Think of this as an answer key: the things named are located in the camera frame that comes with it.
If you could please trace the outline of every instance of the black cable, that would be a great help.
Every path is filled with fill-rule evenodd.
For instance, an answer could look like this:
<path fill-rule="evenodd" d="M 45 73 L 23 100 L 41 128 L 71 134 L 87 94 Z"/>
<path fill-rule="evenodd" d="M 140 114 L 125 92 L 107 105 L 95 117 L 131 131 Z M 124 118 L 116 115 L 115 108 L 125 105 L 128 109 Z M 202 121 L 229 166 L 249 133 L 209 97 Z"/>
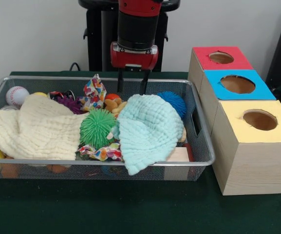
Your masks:
<path fill-rule="evenodd" d="M 76 62 L 72 63 L 72 65 L 71 65 L 69 71 L 72 71 L 72 69 L 73 69 L 74 66 L 77 67 L 77 70 L 78 70 L 78 71 L 81 71 L 80 66 L 79 66 L 78 63 L 76 63 Z"/>

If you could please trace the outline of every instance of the stacked boxes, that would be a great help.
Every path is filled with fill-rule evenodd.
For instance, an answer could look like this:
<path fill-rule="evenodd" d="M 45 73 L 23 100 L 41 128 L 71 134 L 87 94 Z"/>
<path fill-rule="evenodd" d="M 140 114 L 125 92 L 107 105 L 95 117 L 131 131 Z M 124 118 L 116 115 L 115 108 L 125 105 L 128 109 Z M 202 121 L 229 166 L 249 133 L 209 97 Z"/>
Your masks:
<path fill-rule="evenodd" d="M 281 103 L 237 47 L 192 50 L 223 195 L 281 193 Z"/>

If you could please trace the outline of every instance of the red box lid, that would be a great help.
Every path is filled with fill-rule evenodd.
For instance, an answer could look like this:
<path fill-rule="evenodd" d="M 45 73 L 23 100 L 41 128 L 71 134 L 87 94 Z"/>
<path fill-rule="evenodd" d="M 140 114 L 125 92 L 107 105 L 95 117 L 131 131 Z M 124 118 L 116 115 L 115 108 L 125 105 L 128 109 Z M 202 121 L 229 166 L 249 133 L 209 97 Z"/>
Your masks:
<path fill-rule="evenodd" d="M 253 70 L 236 46 L 194 47 L 203 70 Z"/>

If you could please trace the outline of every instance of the white wall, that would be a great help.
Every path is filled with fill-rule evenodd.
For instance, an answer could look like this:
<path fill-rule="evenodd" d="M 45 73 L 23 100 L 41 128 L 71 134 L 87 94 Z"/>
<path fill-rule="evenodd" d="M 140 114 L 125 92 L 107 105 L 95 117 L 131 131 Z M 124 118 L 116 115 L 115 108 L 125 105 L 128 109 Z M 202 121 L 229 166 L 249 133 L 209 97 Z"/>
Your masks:
<path fill-rule="evenodd" d="M 77 0 L 0 0 L 0 78 L 11 71 L 88 69 L 86 10 Z M 281 0 L 182 0 L 169 13 L 163 71 L 188 71 L 192 46 L 237 45 L 266 77 Z"/>

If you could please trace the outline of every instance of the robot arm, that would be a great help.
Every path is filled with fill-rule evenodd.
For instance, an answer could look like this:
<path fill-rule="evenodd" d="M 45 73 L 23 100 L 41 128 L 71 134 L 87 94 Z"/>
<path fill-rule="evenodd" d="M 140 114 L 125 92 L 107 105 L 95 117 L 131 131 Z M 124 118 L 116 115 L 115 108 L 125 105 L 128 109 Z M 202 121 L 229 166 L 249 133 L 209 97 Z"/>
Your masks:
<path fill-rule="evenodd" d="M 118 41 L 111 44 L 111 63 L 119 68 L 118 92 L 123 91 L 123 69 L 145 71 L 140 94 L 146 92 L 150 71 L 158 60 L 154 45 L 163 0 L 119 0 Z"/>

